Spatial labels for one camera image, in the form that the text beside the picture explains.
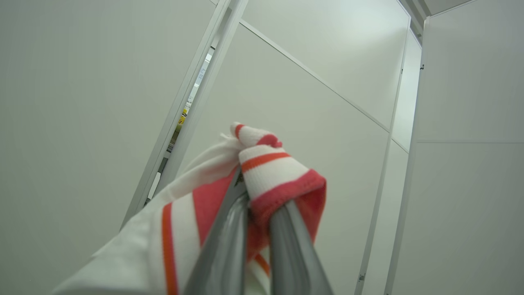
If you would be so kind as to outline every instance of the red stripe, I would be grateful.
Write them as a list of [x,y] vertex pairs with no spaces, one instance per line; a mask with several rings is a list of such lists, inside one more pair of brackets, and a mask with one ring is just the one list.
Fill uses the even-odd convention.
[[173,229],[171,227],[171,205],[162,210],[162,245],[168,295],[177,295],[177,269],[174,261]]
[[227,177],[210,184],[201,185],[193,190],[196,225],[198,226],[201,247],[204,245],[205,238],[211,230],[229,184],[233,180],[233,176],[235,176],[236,169],[237,167],[231,170]]
[[274,148],[281,148],[282,143],[278,141],[278,138],[273,134],[266,134],[257,142],[257,145],[271,145]]
[[262,267],[262,269],[264,270],[264,272],[267,274],[267,276],[269,277],[269,264],[267,264],[266,260],[264,259],[264,257],[262,257],[262,255],[260,254],[257,254],[257,256],[255,256],[255,261],[257,261],[258,265],[260,265],[260,267]]
[[260,166],[262,164],[265,164],[267,162],[271,162],[276,159],[289,157],[290,155],[288,153],[272,153],[272,154],[265,154],[262,156],[255,157],[253,159],[249,159],[246,162],[242,163],[242,172],[246,173],[247,171]]
[[305,227],[314,241],[324,211],[326,179],[312,169],[297,180],[278,185],[252,200],[250,208],[254,224],[260,228],[269,228],[269,219],[273,213],[291,199],[295,200]]
[[243,124],[238,124],[236,127],[235,127],[235,136],[236,138],[238,138],[240,140],[240,138],[238,137],[238,134],[240,133],[240,129],[242,129],[242,127],[244,127]]

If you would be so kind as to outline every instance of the white partition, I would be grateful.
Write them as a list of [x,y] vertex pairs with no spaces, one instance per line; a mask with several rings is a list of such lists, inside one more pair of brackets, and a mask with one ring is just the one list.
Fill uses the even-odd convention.
[[522,294],[523,10],[476,0],[425,23],[387,294]]
[[0,294],[49,293],[118,233],[214,9],[2,1]]
[[393,133],[391,135],[407,151],[409,151],[411,130],[413,129],[421,55],[422,49],[413,33],[410,32],[406,39],[406,56],[404,58],[404,66],[402,67],[402,80],[398,93]]
[[363,295],[384,294],[407,165],[408,153],[397,143],[391,142]]
[[395,0],[250,0],[242,19],[386,129],[409,16]]
[[315,246],[335,293],[353,293],[388,133],[242,25],[182,167],[233,121],[275,132],[292,156],[327,178]]
[[475,1],[429,19],[421,140],[524,141],[522,11],[520,0]]
[[392,294],[522,294],[524,144],[416,149]]

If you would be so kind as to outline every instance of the door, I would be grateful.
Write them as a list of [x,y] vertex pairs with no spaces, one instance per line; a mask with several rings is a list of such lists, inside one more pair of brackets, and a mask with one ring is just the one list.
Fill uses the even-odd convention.
[[386,294],[522,294],[523,9],[477,0],[426,21]]

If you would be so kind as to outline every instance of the ceiling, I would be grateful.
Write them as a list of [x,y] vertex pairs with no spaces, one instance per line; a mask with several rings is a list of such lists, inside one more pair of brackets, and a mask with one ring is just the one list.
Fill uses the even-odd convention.
[[411,29],[422,43],[424,20],[444,10],[468,2],[468,0],[400,0],[411,15]]

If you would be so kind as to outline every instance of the towel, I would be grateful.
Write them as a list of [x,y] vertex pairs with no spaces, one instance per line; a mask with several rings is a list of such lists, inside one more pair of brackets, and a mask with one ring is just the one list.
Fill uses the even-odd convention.
[[183,294],[240,165],[250,198],[246,293],[269,294],[269,219],[294,199],[314,240],[326,180],[286,153],[271,132],[233,123],[231,134],[194,159],[53,293]]

